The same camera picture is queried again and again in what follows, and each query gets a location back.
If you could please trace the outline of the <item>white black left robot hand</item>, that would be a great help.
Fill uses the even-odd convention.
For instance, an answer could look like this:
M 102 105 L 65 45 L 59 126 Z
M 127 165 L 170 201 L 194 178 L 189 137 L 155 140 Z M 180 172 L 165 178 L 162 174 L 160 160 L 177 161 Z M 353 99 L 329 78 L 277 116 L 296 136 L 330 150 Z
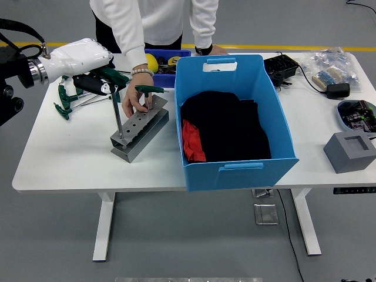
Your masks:
M 101 79 L 88 75 L 88 72 L 108 65 L 113 54 L 91 38 L 84 38 L 39 56 L 29 64 L 33 79 L 42 84 L 52 83 L 62 76 L 73 78 L 76 87 L 98 94 L 107 95 L 115 87 Z

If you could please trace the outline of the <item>person's right hand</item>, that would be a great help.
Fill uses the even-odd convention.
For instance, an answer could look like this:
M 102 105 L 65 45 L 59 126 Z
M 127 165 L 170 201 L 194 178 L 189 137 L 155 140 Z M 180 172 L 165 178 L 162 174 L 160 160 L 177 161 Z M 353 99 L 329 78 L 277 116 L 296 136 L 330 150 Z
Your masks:
M 151 74 L 146 72 L 136 73 L 132 76 L 125 97 L 122 102 L 122 109 L 127 118 L 130 118 L 135 109 L 140 112 L 148 112 L 148 109 L 140 104 L 139 99 L 142 94 L 136 90 L 136 86 L 149 85 L 153 86 L 154 81 Z

